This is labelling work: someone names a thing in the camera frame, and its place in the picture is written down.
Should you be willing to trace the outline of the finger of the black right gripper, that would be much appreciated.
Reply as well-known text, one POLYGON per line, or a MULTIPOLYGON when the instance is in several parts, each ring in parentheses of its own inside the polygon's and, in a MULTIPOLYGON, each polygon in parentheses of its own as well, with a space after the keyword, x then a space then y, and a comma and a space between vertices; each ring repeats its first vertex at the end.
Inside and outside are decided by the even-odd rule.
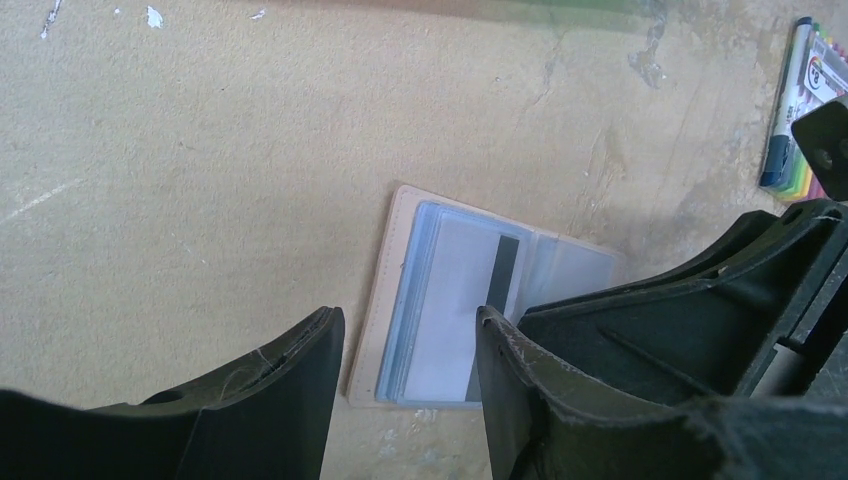
POLYGON ((629 394, 675 405, 750 396, 780 348, 799 364, 781 395, 847 393, 847 208, 811 200, 743 214, 657 276, 530 308, 530 340, 629 394))
POLYGON ((794 139, 826 195, 847 201, 847 97, 839 96, 791 124, 794 139))

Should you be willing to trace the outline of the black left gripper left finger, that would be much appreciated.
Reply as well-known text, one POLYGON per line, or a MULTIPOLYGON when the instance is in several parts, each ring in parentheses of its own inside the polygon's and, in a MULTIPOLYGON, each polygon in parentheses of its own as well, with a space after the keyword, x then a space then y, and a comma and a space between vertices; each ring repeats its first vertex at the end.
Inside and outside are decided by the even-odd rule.
POLYGON ((345 318, 322 307, 271 342, 143 402, 82 410, 1 393, 5 479, 316 479, 345 318))

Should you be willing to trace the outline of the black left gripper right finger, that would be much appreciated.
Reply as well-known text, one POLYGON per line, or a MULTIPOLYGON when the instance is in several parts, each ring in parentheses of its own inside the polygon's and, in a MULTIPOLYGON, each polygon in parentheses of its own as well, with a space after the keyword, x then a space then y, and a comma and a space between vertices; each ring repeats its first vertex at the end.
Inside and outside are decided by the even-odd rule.
POLYGON ((847 404, 702 397, 667 407, 476 314, 485 435, 497 479, 843 479, 847 404))

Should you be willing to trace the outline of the pack of coloured markers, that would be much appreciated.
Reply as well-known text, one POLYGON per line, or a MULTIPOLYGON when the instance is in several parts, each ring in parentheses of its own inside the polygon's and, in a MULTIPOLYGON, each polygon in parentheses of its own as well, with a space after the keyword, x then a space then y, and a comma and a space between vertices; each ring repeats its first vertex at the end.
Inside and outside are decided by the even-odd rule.
POLYGON ((759 187, 791 204, 824 198, 821 184, 791 132, 791 124, 847 92, 847 51, 810 17, 790 34, 759 187))

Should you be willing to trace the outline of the beige leather card holder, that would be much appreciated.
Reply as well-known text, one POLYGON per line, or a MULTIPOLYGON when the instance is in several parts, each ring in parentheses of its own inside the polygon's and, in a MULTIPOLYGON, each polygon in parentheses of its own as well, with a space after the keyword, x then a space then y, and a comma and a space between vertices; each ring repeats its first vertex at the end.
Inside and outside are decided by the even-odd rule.
POLYGON ((619 253, 410 185, 391 201, 347 387, 359 408, 477 409, 476 313, 617 285, 619 253))

